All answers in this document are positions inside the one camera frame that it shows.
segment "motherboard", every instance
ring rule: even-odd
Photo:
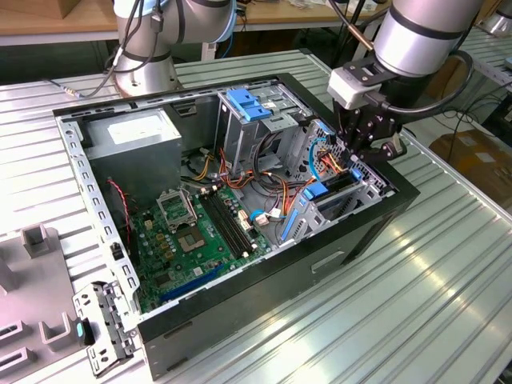
[[[271,251],[229,187],[206,196],[175,191],[157,203],[131,218],[143,313]]]

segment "red cable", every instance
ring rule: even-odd
[[[118,191],[119,196],[121,196],[122,206],[125,209],[126,232],[127,232],[126,237],[127,237],[128,245],[130,245],[130,216],[128,215],[128,205],[126,204],[125,194],[122,192],[121,188],[112,180],[107,179],[106,182],[111,184]]]

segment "robotic arm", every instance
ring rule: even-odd
[[[232,34],[235,0],[115,0],[121,47],[115,81],[127,95],[178,87],[173,44],[221,42]]]
[[[472,61],[468,54],[454,50],[482,3],[394,0],[374,44],[366,42],[368,57],[333,70],[328,91],[334,98],[338,135],[352,154],[369,163],[404,154],[397,135],[402,124],[435,114],[463,91]],[[440,102],[413,108],[450,55],[468,67],[464,84]],[[388,141],[380,148],[372,146],[379,139]]]

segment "wooden table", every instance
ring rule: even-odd
[[[362,14],[360,19],[369,15]],[[336,13],[328,6],[301,10],[287,0],[281,0],[249,4],[244,30],[296,30],[340,25]],[[238,18],[234,30],[241,31],[242,28],[243,20]],[[118,28],[110,0],[81,0],[63,20],[0,10],[0,46],[117,39]],[[213,48],[212,44],[203,44],[203,59],[212,58]]]

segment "yellow wire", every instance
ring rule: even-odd
[[[336,159],[334,158],[334,156],[332,154],[329,154],[329,157],[330,159],[333,161],[333,165],[336,167],[337,170],[339,170],[340,172],[343,172],[344,169],[341,168],[337,163],[336,163]]]
[[[208,172],[208,163],[210,162],[210,157],[205,160],[205,167],[203,168],[201,174],[194,178],[194,180],[199,181],[203,180],[206,177],[206,173]]]

